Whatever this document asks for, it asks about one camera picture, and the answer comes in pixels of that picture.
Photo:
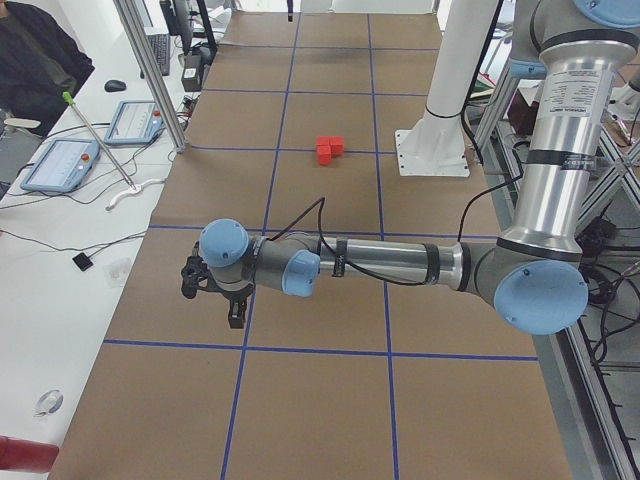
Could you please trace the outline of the near blue teach pendant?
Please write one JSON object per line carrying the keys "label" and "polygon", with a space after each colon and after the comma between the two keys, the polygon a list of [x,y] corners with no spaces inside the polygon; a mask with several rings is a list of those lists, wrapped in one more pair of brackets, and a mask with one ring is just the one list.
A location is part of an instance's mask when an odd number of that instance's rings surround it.
{"label": "near blue teach pendant", "polygon": [[96,140],[56,139],[40,155],[20,187],[33,192],[69,193],[82,183],[99,154]]}

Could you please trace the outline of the small black square device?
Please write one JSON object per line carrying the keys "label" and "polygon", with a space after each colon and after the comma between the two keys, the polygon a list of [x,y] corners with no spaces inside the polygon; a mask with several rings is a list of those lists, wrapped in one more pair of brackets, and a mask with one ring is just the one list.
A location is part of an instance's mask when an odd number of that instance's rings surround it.
{"label": "small black square device", "polygon": [[72,261],[76,265],[76,267],[82,272],[87,271],[89,268],[91,268],[94,265],[94,262],[91,259],[91,257],[84,252],[80,252],[77,255],[75,255],[72,258]]}

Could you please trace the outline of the blue teach pendant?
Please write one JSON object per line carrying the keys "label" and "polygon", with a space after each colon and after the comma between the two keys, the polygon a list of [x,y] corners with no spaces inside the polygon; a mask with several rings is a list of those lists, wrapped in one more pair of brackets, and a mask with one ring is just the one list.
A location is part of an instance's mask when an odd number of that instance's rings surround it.
{"label": "blue teach pendant", "polygon": [[110,122],[104,142],[108,146],[141,146],[163,128],[160,110],[153,100],[121,101]]}
{"label": "blue teach pendant", "polygon": [[33,192],[69,193],[82,183],[99,154],[96,140],[56,139],[40,155],[20,187]]}

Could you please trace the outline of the red object at corner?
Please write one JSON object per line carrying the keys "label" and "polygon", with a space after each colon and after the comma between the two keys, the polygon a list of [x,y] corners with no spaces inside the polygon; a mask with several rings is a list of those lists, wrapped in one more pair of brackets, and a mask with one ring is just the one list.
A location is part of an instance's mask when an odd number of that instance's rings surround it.
{"label": "red object at corner", "polygon": [[1,437],[1,469],[26,473],[48,473],[59,447],[13,437]]}

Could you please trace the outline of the person in dark jacket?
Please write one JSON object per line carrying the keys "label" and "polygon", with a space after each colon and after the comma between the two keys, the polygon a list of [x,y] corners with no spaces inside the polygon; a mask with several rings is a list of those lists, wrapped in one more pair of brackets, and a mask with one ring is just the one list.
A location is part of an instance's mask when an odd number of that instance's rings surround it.
{"label": "person in dark jacket", "polygon": [[33,134],[49,133],[67,108],[63,94],[77,94],[93,71],[92,59],[48,12],[1,3],[1,107],[38,121]]}

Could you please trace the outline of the black keyboard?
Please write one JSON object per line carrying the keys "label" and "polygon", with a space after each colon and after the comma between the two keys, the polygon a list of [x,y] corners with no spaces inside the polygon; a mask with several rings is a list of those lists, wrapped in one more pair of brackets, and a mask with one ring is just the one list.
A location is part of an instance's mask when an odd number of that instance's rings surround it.
{"label": "black keyboard", "polygon": [[147,42],[154,55],[156,64],[162,76],[170,75],[171,37],[169,34],[158,33],[146,36]]}

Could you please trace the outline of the far blue teach pendant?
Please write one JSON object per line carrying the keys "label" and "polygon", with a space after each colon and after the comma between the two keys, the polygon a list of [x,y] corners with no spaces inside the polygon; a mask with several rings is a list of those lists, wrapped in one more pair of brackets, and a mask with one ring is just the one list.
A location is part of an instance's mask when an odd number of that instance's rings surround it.
{"label": "far blue teach pendant", "polygon": [[104,142],[108,146],[141,146],[163,128],[160,110],[153,100],[121,101],[110,122]]}

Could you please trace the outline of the aluminium frame post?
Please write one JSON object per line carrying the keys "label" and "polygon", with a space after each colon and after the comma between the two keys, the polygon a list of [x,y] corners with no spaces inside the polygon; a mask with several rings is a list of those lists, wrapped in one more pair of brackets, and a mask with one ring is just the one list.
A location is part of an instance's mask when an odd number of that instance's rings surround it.
{"label": "aluminium frame post", "polygon": [[169,91],[161,75],[151,46],[146,39],[141,17],[133,0],[114,0],[116,11],[131,45],[137,63],[144,74],[154,101],[156,102],[166,131],[177,153],[186,148],[186,138],[177,118]]}

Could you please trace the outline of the metal rod green tip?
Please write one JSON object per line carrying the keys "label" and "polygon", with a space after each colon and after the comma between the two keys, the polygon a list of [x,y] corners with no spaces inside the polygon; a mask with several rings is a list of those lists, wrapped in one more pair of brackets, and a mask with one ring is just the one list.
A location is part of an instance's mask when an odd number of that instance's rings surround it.
{"label": "metal rod green tip", "polygon": [[115,156],[111,153],[111,151],[109,150],[108,146],[104,143],[104,141],[102,140],[102,138],[99,136],[99,134],[96,132],[96,130],[94,129],[93,125],[91,124],[91,122],[85,117],[85,115],[80,111],[80,109],[76,106],[75,100],[73,98],[73,96],[67,92],[64,91],[62,93],[62,99],[68,104],[68,106],[73,110],[73,112],[76,114],[76,116],[82,121],[82,123],[85,125],[85,127],[88,129],[88,131],[90,132],[90,134],[93,136],[93,138],[98,142],[100,148],[104,151],[104,153],[107,155],[107,157],[109,158],[109,160],[111,161],[112,165],[116,168],[116,170],[121,174],[121,176],[123,177],[123,180],[125,181],[125,183],[134,191],[137,190],[137,186],[134,183],[134,181],[132,180],[132,178],[126,173],[126,171],[124,170],[124,168],[120,165],[120,163],[116,160]]}

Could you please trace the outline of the black computer mouse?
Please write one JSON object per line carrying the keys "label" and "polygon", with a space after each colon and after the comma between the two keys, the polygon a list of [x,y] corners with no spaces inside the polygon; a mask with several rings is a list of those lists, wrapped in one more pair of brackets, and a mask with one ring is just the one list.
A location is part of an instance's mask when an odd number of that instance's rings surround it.
{"label": "black computer mouse", "polygon": [[112,80],[106,81],[104,84],[104,90],[107,93],[122,92],[122,91],[125,91],[126,89],[127,89],[126,83],[121,80],[112,79]]}

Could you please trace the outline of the white round tape roll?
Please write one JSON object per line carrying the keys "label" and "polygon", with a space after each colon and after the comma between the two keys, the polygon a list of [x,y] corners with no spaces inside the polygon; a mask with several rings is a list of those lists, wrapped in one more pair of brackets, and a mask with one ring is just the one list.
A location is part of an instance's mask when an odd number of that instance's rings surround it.
{"label": "white round tape roll", "polygon": [[34,407],[35,417],[45,417],[56,413],[62,406],[64,395],[58,389],[43,393],[36,401]]}

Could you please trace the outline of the black power adapter box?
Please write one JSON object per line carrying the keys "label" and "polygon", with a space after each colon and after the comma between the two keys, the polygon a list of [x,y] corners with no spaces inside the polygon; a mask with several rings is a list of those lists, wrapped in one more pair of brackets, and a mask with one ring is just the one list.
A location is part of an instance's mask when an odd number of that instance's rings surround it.
{"label": "black power adapter box", "polygon": [[181,82],[185,92],[195,93],[202,88],[202,58],[199,54],[188,54],[183,57]]}

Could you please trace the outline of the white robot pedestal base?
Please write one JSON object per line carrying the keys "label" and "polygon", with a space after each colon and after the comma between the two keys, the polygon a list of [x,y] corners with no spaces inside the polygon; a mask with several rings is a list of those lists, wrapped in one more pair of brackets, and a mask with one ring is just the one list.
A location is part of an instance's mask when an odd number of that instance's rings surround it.
{"label": "white robot pedestal base", "polygon": [[451,3],[423,116],[412,129],[395,132],[402,176],[469,176],[463,109],[501,5],[498,0]]}

